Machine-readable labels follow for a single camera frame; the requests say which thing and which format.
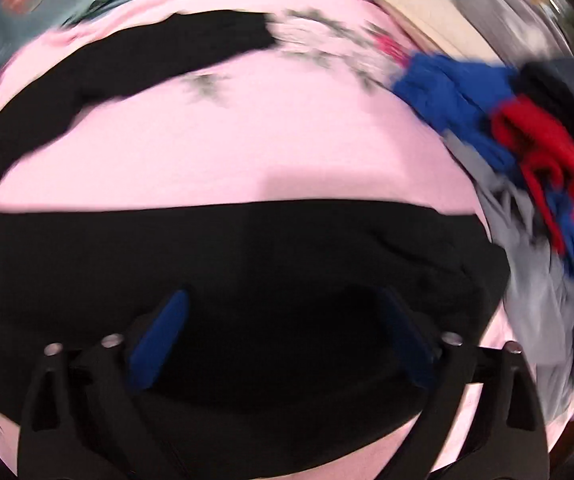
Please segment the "pink floral bed sheet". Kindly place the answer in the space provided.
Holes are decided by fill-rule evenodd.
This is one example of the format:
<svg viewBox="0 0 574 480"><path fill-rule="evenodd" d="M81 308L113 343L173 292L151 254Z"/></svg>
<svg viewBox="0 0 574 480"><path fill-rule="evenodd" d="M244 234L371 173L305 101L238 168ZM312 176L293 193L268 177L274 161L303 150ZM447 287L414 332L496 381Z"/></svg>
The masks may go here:
<svg viewBox="0 0 574 480"><path fill-rule="evenodd" d="M138 0L51 32L0 85L0 212L390 200L471 214L495 244L462 166L383 87L399 40L364 0ZM184 479L382 479L427 396L317 463Z"/></svg>

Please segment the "blue garment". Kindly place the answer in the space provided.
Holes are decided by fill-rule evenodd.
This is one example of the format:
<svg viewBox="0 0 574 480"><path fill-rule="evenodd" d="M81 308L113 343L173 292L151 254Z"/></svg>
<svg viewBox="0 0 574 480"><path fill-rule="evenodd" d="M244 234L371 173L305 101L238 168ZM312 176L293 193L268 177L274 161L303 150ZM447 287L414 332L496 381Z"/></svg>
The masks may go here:
<svg viewBox="0 0 574 480"><path fill-rule="evenodd" d="M500 104L517 96L529 98L520 90L515 70L459 62L444 55L417 54L407 64L405 75L393 84L392 91L437 133L454 133L458 140L472 146L496 174L503 174L529 193L515 156L495 141L491 131L491 116ZM561 257L567 274L574 278L570 200L560 193L549 192L547 203L562 221L564 239L572 244L572 254L562 256L552 249Z"/></svg>

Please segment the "black jogger pants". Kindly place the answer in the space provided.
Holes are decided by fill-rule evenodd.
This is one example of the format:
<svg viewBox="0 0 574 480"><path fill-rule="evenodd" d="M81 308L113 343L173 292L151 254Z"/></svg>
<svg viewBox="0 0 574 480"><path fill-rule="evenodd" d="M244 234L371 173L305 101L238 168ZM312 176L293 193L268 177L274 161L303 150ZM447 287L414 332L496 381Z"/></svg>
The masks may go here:
<svg viewBox="0 0 574 480"><path fill-rule="evenodd" d="M180 446L156 478L287 472L416 414L436 336L478 342L508 278L477 217L390 200L0 212L0 412L48 344L89 404L119 333L120 386Z"/></svg>

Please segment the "red garment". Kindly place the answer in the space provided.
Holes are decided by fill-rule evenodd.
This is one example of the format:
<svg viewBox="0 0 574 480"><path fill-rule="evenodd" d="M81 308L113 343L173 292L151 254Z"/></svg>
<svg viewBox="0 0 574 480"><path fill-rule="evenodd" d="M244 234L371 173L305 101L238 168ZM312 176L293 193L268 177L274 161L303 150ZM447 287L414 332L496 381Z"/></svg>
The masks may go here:
<svg viewBox="0 0 574 480"><path fill-rule="evenodd" d="M571 255L572 244L564 239L562 221L547 203L549 192L570 200L568 218L574 225L574 141L567 129L526 96L517 96L494 110L491 131L495 141L515 156L552 248L559 255Z"/></svg>

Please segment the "light grey garment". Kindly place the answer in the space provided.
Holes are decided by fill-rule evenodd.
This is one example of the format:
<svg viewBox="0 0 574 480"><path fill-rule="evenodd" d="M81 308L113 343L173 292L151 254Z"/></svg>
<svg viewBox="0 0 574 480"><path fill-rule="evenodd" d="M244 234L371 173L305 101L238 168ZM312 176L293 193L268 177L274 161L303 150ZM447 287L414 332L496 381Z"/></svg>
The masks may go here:
<svg viewBox="0 0 574 480"><path fill-rule="evenodd" d="M530 195L496 174L470 145L449 132L443 142L470 177L493 242L510 267L508 322L532 366L546 422L574 411L574 279L540 232Z"/></svg>

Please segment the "grey velvet garment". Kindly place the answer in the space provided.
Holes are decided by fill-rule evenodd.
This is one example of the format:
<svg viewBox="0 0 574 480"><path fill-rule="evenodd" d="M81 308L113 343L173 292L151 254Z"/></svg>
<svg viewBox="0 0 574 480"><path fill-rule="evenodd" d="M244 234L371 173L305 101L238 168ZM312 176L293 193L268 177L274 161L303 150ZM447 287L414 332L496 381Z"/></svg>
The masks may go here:
<svg viewBox="0 0 574 480"><path fill-rule="evenodd" d="M453 0L456 8L507 65L571 58L559 26L531 0Z"/></svg>

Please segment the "cream quilted pillow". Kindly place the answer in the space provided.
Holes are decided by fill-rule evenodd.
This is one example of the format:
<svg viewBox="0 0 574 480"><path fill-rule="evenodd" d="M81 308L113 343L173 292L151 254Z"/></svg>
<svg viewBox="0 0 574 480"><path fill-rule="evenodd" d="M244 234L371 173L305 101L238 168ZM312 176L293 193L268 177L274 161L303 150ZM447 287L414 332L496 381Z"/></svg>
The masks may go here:
<svg viewBox="0 0 574 480"><path fill-rule="evenodd" d="M374 0L426 53L445 54L458 61L502 64L480 32L456 8L453 0Z"/></svg>

